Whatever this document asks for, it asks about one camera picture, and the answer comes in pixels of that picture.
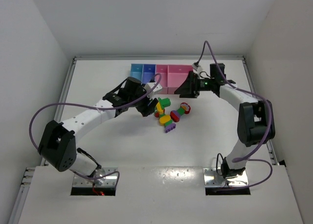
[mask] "blue bin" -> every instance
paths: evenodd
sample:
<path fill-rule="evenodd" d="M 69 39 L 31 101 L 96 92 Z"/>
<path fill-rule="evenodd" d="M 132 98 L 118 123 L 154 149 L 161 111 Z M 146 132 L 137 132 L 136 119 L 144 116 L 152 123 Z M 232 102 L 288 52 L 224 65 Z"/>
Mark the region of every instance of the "blue bin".
<path fill-rule="evenodd" d="M 143 64 L 132 64 L 131 77 L 141 81 Z"/>
<path fill-rule="evenodd" d="M 156 65 L 155 64 L 144 64 L 143 65 L 143 73 L 141 82 L 146 84 L 150 82 L 153 76 L 156 74 Z"/>

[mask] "metal base plate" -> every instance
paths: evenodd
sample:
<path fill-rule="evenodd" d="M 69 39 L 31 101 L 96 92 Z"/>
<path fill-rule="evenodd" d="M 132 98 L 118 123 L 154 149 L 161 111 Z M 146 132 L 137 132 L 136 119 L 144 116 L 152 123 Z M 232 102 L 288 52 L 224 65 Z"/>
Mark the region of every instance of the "metal base plate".
<path fill-rule="evenodd" d="M 101 170 L 105 171 L 104 174 L 108 174 L 108 173 L 111 173 L 113 171 L 116 171 L 117 168 L 102 168 Z M 111 176 L 105 177 L 105 179 L 101 179 L 101 181 L 104 181 L 104 182 L 97 183 L 95 185 L 95 187 L 115 188 L 116 180 L 117 180 L 117 174 L 112 174 Z M 73 186 L 72 187 L 92 188 L 92 182 L 75 175 L 74 179 L 73 179 Z"/>
<path fill-rule="evenodd" d="M 205 188 L 242 187 L 249 185 L 246 171 L 234 178 L 224 179 L 221 175 L 217 174 L 216 168 L 203 168 L 203 175 Z"/>

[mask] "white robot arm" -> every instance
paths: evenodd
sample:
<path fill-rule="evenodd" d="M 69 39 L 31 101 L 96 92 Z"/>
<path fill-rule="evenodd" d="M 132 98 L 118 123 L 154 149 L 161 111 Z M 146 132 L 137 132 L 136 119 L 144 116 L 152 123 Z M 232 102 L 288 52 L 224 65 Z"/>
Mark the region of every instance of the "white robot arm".
<path fill-rule="evenodd" d="M 219 64 L 224 74 L 224 64 Z M 233 86 L 236 83 L 228 80 Z M 265 103 L 232 88 L 225 83 L 221 74 L 217 71 L 216 65 L 210 65 L 210 77 L 200 79 L 200 75 L 190 71 L 185 82 L 175 91 L 182 98 L 197 98 L 200 91 L 212 91 L 221 99 L 227 101 L 238 111 L 237 134 L 238 141 L 231 153 L 223 159 L 221 172 L 223 178 L 231 178 L 241 175 L 246 169 L 246 162 L 249 158 L 241 161 L 235 161 L 238 158 L 244 158 L 257 149 L 268 126 L 267 111 Z M 272 119 L 270 131 L 264 143 L 275 136 L 275 125 Z"/>
<path fill-rule="evenodd" d="M 128 77 L 124 82 L 107 93 L 92 109 L 60 123 L 50 121 L 39 144 L 39 154 L 59 172 L 70 169 L 80 175 L 94 177 L 101 165 L 84 150 L 76 148 L 77 142 L 89 131 L 107 120 L 118 117 L 129 107 L 135 107 L 145 117 L 154 113 L 158 103 L 158 100 L 153 98 L 154 94 L 162 89 L 158 82 L 142 85 L 132 77 Z M 143 97 L 148 91 L 151 91 L 150 94 Z"/>

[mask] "white wall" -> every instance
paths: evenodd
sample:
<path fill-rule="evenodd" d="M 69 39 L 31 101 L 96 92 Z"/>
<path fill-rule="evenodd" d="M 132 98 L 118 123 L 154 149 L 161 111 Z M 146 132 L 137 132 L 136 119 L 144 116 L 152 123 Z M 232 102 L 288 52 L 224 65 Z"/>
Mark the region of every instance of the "white wall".
<path fill-rule="evenodd" d="M 257 92 L 274 107 L 285 159 L 303 217 L 313 223 L 313 0 L 276 0 L 248 54 Z"/>
<path fill-rule="evenodd" d="M 0 0 L 0 21 L 0 224 L 5 224 L 26 166 L 40 162 L 28 123 L 40 106 L 58 101 L 69 62 L 32 0 Z M 39 115 L 37 142 L 54 112 Z"/>
<path fill-rule="evenodd" d="M 244 54 L 274 0 L 34 0 L 67 55 Z"/>

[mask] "yellow block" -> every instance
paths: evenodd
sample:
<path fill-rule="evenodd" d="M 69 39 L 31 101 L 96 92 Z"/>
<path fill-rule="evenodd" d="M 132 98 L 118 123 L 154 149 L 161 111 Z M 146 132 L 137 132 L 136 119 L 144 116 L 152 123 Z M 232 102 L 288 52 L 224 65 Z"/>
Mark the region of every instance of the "yellow block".
<path fill-rule="evenodd" d="M 163 114 L 164 113 L 160 103 L 157 103 L 156 110 L 158 111 L 159 114 Z"/>
<path fill-rule="evenodd" d="M 170 121 L 171 120 L 171 117 L 170 115 L 165 115 L 165 116 L 162 116 L 160 118 L 160 124 L 161 125 L 164 125 L 166 122 Z"/>

